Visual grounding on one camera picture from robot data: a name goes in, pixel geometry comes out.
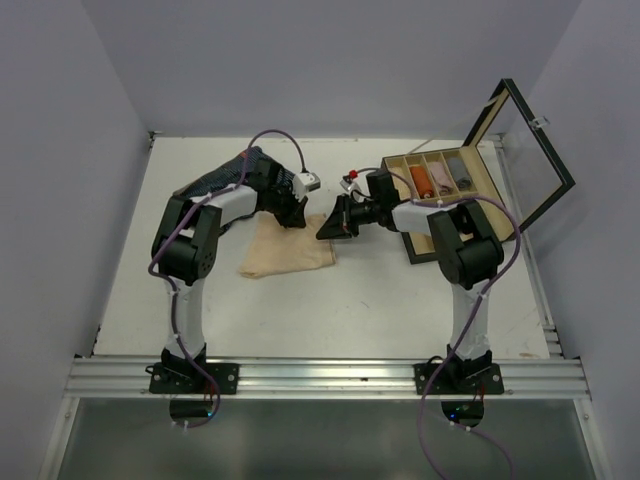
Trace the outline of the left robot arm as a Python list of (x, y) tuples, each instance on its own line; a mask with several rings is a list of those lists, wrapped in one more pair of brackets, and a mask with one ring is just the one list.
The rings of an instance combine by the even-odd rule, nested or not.
[(319, 186), (315, 174), (294, 174), (260, 154), (230, 160), (170, 197), (149, 266), (151, 275), (167, 282), (170, 295), (169, 336), (154, 366), (156, 382), (193, 393), (211, 378), (205, 366), (202, 297), (220, 235), (260, 211), (271, 213), (284, 228), (302, 229), (307, 194)]

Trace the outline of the beige underwear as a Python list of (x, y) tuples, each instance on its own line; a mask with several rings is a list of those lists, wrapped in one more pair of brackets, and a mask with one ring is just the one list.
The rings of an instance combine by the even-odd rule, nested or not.
[(260, 213), (254, 238), (238, 273), (259, 279), (334, 265), (336, 255), (331, 242), (316, 239), (325, 220), (325, 214), (313, 214), (306, 218), (304, 228), (286, 229), (274, 215)]

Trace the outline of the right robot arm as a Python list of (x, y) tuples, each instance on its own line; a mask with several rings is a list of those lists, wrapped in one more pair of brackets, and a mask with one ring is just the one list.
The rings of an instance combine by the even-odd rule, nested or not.
[(348, 188), (316, 234), (319, 240), (350, 239), (362, 225), (429, 236), (438, 267), (452, 288), (453, 326), (438, 380), (468, 392), (493, 363), (488, 338), (488, 303), (504, 250), (476, 199), (444, 206), (402, 200), (392, 174), (375, 169), (366, 175), (369, 194), (357, 198)]

